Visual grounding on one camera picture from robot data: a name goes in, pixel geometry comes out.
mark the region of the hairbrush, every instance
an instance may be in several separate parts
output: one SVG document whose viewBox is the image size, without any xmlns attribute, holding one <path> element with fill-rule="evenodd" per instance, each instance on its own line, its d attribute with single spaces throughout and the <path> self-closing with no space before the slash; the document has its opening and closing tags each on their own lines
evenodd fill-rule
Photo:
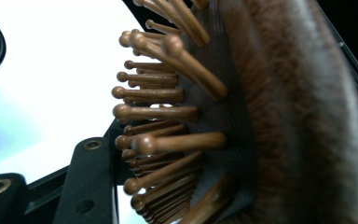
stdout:
<svg viewBox="0 0 358 224">
<path fill-rule="evenodd" d="M 133 3 L 172 23 L 122 33 L 112 90 L 146 222 L 358 223 L 358 92 L 314 0 Z"/>
</svg>

